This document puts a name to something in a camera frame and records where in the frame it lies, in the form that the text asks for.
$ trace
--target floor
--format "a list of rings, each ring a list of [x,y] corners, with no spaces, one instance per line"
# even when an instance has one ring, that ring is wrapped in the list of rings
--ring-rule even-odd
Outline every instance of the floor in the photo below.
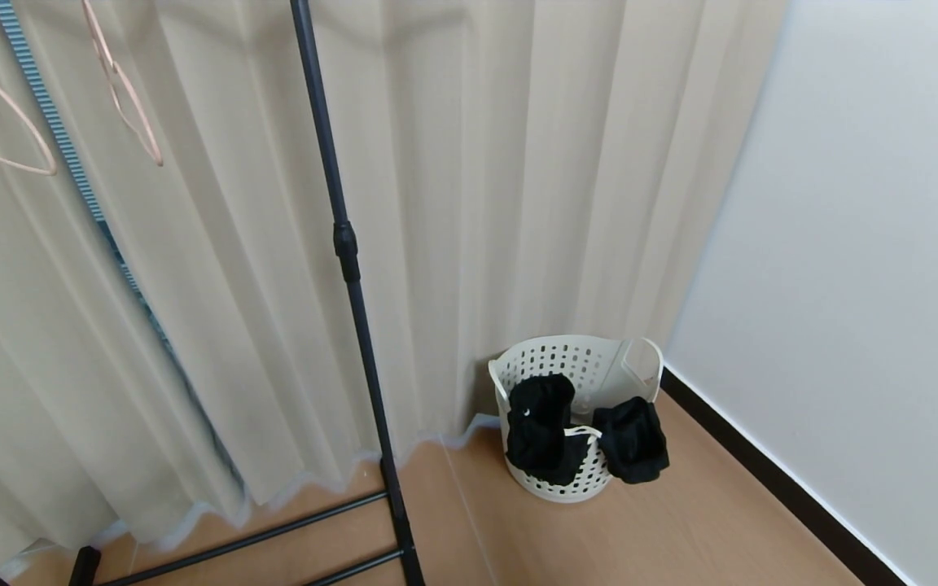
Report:
[[[855,576],[672,400],[658,411],[671,467],[659,481],[611,482],[577,505],[540,501],[502,460],[502,438],[483,429],[465,448],[426,442],[401,468],[422,570],[432,585],[857,585]],[[309,487],[283,509],[260,509],[242,530],[202,516],[179,549],[159,552],[116,539],[97,581],[145,570],[198,549],[283,523],[379,489],[362,464],[344,494]],[[394,545],[386,501],[241,549],[146,586],[279,586],[330,574]],[[37,553],[16,586],[60,586],[74,553]],[[390,562],[343,584],[402,584]]]

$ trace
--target pole connector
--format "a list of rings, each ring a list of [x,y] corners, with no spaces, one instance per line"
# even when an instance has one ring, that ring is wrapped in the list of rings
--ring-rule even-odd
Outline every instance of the pole connector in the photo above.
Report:
[[[361,265],[357,263],[357,235],[353,232],[353,224],[348,221],[335,224],[331,241],[335,244],[335,255],[342,265],[344,281],[361,281]]]

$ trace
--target baseboard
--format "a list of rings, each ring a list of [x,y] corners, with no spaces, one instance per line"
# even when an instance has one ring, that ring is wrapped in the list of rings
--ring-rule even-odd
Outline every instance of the baseboard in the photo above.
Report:
[[[791,474],[748,441],[673,371],[664,371],[661,388],[766,486],[861,582],[868,586],[908,586],[907,581],[820,505]]]

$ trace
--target laundry basket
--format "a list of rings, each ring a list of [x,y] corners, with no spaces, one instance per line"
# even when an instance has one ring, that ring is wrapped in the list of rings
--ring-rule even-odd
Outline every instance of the laundry basket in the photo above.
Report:
[[[634,396],[654,401],[658,396],[664,358],[661,349],[645,338],[607,340],[592,336],[545,336],[520,342],[488,363],[498,415],[502,420],[502,449],[509,438],[509,392],[518,382],[541,374],[565,374],[574,385],[571,423],[588,426],[592,411],[611,408]],[[581,503],[599,494],[610,482],[607,458],[599,442],[589,442],[588,453],[574,481],[552,485],[526,474],[506,458],[506,466],[520,486],[554,503]]]

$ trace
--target pink clothes hanger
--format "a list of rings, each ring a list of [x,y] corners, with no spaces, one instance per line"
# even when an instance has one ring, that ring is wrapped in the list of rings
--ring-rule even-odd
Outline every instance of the pink clothes hanger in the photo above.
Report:
[[[24,126],[27,127],[28,131],[31,133],[31,136],[34,136],[34,140],[38,143],[38,150],[42,152],[42,158],[46,160],[45,169],[39,167],[31,167],[28,164],[16,163],[15,160],[5,159],[5,157],[0,156],[1,164],[8,164],[8,166],[15,167],[21,171],[27,171],[28,173],[34,173],[37,175],[50,175],[56,174],[56,158],[53,157],[53,152],[49,150],[49,145],[46,144],[45,138],[42,138],[42,134],[38,132],[38,129],[34,127],[34,123],[31,122],[31,119],[20,110],[19,105],[16,105],[14,99],[10,97],[10,94],[4,92],[0,88],[0,98],[4,103],[7,103],[8,107],[15,112],[16,116],[20,118],[20,121],[24,123]]]
[[[111,49],[107,47],[107,39],[103,36],[103,30],[100,28],[100,22],[96,19],[96,12],[93,12],[92,4],[90,0],[81,0],[82,11],[85,12],[85,22],[89,25],[89,33],[93,38],[93,47],[96,48],[97,59],[100,59],[100,66],[103,68],[103,74],[107,77],[107,86],[111,89],[111,100],[115,103],[115,109],[118,111],[119,116],[122,116],[122,122],[125,122],[125,125],[129,127],[130,130],[133,130],[137,134],[140,144],[146,150],[147,155],[151,156],[154,160],[154,164],[161,167],[164,164],[164,160],[161,159],[161,149],[157,147],[157,140],[154,138],[154,131],[150,127],[150,121],[147,120],[147,114],[142,108],[142,103],[140,98],[137,96],[137,92],[133,88],[133,82],[129,81],[128,75],[125,75],[125,71],[122,69],[122,66],[114,60],[114,57],[111,57]],[[114,73],[124,86],[126,92],[129,95],[129,99],[133,101],[135,110],[137,110],[137,115],[140,116],[140,122],[142,126],[142,133],[140,129],[137,129],[137,126],[128,119],[128,116],[125,115],[125,112],[122,111],[122,104],[118,99],[118,90],[115,89],[114,79],[112,79],[112,73]]]

